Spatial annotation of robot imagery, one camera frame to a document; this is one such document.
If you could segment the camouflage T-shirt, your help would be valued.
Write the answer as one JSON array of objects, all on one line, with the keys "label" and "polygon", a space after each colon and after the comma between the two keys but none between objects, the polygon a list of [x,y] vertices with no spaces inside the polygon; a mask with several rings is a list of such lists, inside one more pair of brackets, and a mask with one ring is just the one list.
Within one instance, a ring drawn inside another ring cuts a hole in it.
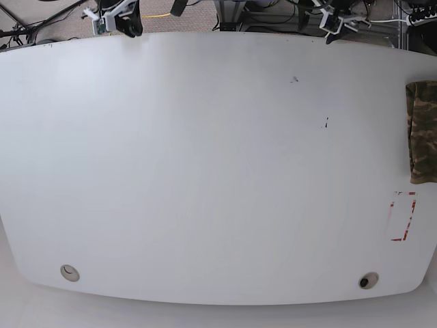
[{"label": "camouflage T-shirt", "polygon": [[406,86],[410,182],[436,182],[436,82]]}]

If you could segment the white power strip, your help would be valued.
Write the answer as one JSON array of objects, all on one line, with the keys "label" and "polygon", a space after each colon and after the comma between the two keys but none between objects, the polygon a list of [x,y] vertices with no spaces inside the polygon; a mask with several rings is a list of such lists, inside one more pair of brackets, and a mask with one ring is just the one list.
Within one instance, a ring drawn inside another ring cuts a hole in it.
[{"label": "white power strip", "polygon": [[436,21],[436,11],[423,10],[412,12],[406,19],[407,26],[417,27]]}]

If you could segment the black tripod legs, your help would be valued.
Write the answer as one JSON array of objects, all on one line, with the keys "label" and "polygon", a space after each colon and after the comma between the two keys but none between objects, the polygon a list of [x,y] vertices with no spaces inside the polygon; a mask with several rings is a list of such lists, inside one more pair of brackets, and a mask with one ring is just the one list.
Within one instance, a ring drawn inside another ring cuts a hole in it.
[{"label": "black tripod legs", "polygon": [[75,1],[62,10],[52,14],[51,16],[33,23],[25,23],[13,11],[1,4],[1,14],[6,15],[14,25],[9,31],[1,29],[1,52],[12,50],[13,48],[20,48],[26,46],[33,46],[36,44],[38,33],[44,28],[54,25],[65,20],[74,10],[79,8],[87,1]]}]

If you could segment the red tape rectangle marking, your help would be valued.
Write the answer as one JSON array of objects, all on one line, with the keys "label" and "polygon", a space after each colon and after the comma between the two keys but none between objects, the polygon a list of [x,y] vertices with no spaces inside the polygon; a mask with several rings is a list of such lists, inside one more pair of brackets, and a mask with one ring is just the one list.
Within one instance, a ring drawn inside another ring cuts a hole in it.
[{"label": "red tape rectangle marking", "polygon": [[390,241],[405,241],[417,203],[416,192],[396,191],[389,208],[386,235]]}]

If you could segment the aluminium frame stand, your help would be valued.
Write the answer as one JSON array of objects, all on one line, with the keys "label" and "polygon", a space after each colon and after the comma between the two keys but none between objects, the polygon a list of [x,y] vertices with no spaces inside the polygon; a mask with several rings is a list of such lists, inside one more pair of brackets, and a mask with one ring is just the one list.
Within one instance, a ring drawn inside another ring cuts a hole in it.
[{"label": "aluminium frame stand", "polygon": [[213,1],[216,24],[212,31],[273,30],[286,27],[296,18],[295,5],[281,11],[281,1]]}]

